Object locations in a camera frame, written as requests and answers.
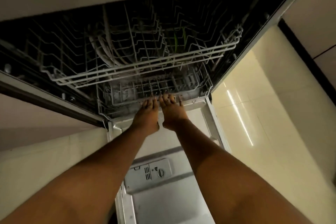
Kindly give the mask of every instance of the person's right hand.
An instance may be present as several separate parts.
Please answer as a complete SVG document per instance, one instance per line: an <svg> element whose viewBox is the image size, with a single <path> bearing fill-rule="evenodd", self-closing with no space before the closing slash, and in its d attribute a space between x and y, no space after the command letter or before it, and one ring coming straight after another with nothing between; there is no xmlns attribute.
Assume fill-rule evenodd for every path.
<svg viewBox="0 0 336 224"><path fill-rule="evenodd" d="M159 97L159 102L165 118L163 127L175 131L176 126L184 120L189 120L186 111L184 110L182 101L177 105L172 94L164 94Z"/></svg>

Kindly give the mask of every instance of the tile floor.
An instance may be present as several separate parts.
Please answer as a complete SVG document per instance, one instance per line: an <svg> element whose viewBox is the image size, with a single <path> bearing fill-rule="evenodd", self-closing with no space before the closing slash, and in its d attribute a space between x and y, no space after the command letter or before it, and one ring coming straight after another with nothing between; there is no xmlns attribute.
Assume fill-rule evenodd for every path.
<svg viewBox="0 0 336 224"><path fill-rule="evenodd" d="M336 223L336 107L278 27L212 98L232 154L313 223Z"/></svg>

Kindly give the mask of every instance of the black baseboard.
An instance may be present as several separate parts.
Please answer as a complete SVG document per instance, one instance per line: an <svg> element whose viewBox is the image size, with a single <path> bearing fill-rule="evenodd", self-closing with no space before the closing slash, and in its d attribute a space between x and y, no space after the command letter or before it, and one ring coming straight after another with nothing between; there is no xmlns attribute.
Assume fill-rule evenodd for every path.
<svg viewBox="0 0 336 224"><path fill-rule="evenodd" d="M303 62L306 64L308 69L311 71L313 76L316 78L318 83L321 85L323 90L326 92L326 94L329 96L331 101L336 106L336 90L334 86L332 86L328 78L324 75L322 70L317 66L313 58L309 55L309 53L300 43L299 39L297 39L297 37L295 36L293 31L290 29L290 27L286 24L284 19L280 20L280 22L278 23L278 27L283 32L283 34L286 36L288 41L292 44L295 51L299 54Z"/></svg>

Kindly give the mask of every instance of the person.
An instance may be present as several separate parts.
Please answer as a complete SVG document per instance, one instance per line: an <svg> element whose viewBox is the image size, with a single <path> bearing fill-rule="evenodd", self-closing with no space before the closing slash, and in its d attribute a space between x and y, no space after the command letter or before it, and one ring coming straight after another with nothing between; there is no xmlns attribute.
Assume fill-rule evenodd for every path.
<svg viewBox="0 0 336 224"><path fill-rule="evenodd" d="M216 224L310 223L259 175L217 146L188 119L182 102L159 97L163 127L174 131ZM158 102L143 102L131 126L74 165L0 223L102 223L145 138L159 130Z"/></svg>

